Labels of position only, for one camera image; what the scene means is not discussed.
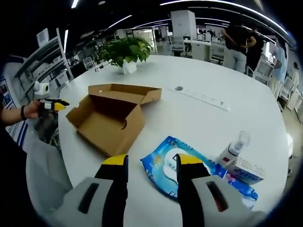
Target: box lid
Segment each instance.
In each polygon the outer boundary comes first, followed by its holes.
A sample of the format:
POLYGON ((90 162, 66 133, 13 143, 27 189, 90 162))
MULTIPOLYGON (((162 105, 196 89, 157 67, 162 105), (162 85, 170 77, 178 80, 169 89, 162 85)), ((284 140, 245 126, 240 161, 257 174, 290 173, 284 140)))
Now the box lid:
POLYGON ((89 95, 112 98, 136 104, 159 100, 162 89, 124 84, 104 84, 89 86, 89 95))

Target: small white box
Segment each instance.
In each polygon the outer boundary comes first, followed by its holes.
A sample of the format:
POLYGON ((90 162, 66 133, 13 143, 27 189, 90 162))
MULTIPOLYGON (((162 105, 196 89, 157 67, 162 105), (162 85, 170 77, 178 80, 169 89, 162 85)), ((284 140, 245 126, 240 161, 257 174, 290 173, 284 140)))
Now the small white box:
POLYGON ((228 167, 227 172, 234 178, 249 185, 258 183, 265 178, 265 170, 263 168, 240 157, 228 167))
POLYGON ((47 28, 37 34, 37 41, 38 41, 39 47, 42 47, 48 43, 49 35, 48 35, 47 28))

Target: hand sanitizer bottle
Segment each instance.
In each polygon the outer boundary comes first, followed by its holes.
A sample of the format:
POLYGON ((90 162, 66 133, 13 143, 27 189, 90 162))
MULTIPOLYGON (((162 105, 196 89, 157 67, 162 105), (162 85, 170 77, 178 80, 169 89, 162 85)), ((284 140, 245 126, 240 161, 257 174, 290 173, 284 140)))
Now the hand sanitizer bottle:
POLYGON ((241 131, 237 141, 231 142, 229 146, 217 157, 216 162, 223 168, 227 168, 228 165, 236 160, 243 147, 248 146, 250 143, 250 135, 244 131, 241 131))

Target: white cabinet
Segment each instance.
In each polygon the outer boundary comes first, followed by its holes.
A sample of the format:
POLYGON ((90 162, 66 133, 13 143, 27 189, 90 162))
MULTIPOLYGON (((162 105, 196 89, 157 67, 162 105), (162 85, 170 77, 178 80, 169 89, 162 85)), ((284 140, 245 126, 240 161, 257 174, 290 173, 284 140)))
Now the white cabinet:
POLYGON ((193 59, 209 61, 209 46, 204 44, 192 43, 193 59))

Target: shelf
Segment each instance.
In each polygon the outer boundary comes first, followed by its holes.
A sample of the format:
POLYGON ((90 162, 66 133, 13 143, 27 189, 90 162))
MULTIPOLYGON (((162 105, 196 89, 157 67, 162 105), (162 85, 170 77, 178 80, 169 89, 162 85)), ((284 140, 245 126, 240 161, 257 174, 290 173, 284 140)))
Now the shelf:
POLYGON ((43 56, 45 54, 45 52, 49 51, 56 45, 59 45, 58 37, 51 39, 48 43, 46 43, 44 46, 40 47, 32 55, 30 55, 28 57, 28 59, 23 63, 23 65, 21 66, 21 68, 18 70, 18 72, 15 74, 14 77, 15 78, 20 77, 25 72, 25 70, 29 66, 31 66, 40 56, 43 56))
POLYGON ((53 50, 52 52, 50 52, 48 55, 43 57, 41 60, 39 60, 39 62, 36 65, 34 65, 34 67, 28 69, 28 71, 31 72, 31 73, 34 72, 43 63, 46 63, 48 60, 53 60, 56 56, 59 56, 60 54, 61 54, 60 48, 58 47, 55 50, 53 50))
POLYGON ((30 91, 30 89, 34 86, 36 81, 41 82, 45 77, 47 77, 52 71, 54 71, 56 68, 64 64, 64 60, 60 59, 57 61, 54 65, 52 65, 50 68, 48 68, 45 72, 43 72, 39 77, 35 79, 34 82, 32 82, 29 87, 25 90, 25 96, 30 91))

